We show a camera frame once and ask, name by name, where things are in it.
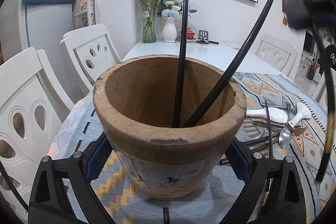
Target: tablecloth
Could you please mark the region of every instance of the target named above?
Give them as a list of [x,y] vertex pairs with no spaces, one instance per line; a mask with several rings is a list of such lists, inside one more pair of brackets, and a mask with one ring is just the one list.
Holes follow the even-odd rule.
[[[311,223],[336,188],[335,151],[332,152],[323,182],[315,183],[325,142],[327,124],[325,111],[302,89],[281,75],[238,72],[234,79],[245,93],[248,109],[261,108],[260,102],[264,102],[265,99],[277,105],[283,105],[288,101],[292,107],[298,102],[303,102],[311,109],[312,118],[302,121],[302,126],[308,126],[303,135],[293,136],[286,150],[281,149],[278,144],[273,146],[274,158],[281,160],[285,156],[291,156],[296,163],[305,195],[307,223]],[[252,119],[246,118],[237,133],[237,138],[240,141],[251,140],[258,137],[263,130],[254,126]],[[75,150],[83,151],[102,132],[103,128],[92,103],[92,94],[89,94],[70,113],[60,134],[54,139],[49,155],[53,159],[70,157]],[[268,149],[262,153],[268,155]],[[64,183],[68,187],[69,200],[76,216],[86,221],[70,182],[66,180]],[[174,201],[155,200],[135,188],[113,152],[99,178],[92,181],[91,186],[117,224],[163,223],[163,218],[167,214],[171,223],[217,224],[233,205],[244,183],[236,178],[230,165],[216,165],[202,186],[193,193]],[[258,216],[261,201],[262,196],[251,220]]]

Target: wooden bucket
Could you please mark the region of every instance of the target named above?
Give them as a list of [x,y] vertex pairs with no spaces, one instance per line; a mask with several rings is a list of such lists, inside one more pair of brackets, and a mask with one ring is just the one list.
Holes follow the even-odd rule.
[[[196,190],[219,162],[246,114],[230,81],[196,127],[171,128],[179,58],[143,56],[119,63],[96,81],[93,102],[104,131],[135,185],[153,198]],[[223,72],[186,58],[181,125]]]

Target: price tag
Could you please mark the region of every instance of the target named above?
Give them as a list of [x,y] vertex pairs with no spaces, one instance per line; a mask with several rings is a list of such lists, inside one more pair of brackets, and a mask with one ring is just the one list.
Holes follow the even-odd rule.
[[142,13],[143,18],[149,17],[149,12],[145,11]]

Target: blue hydrangea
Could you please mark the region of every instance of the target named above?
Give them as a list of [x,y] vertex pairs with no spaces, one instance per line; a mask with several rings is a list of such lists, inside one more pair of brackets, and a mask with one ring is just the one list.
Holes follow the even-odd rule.
[[161,15],[163,17],[178,17],[179,16],[179,12],[177,10],[169,10],[169,9],[166,9],[166,10],[163,10]]

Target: white flower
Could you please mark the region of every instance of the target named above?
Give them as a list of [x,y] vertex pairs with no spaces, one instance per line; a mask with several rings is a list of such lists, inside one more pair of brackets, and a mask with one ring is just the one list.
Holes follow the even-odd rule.
[[168,6],[168,5],[174,5],[175,4],[175,2],[173,2],[173,1],[166,1],[165,2],[165,5],[166,6]]
[[176,6],[176,5],[174,5],[172,8],[173,8],[174,10],[177,10],[177,11],[181,10],[181,7],[178,7],[178,6]]

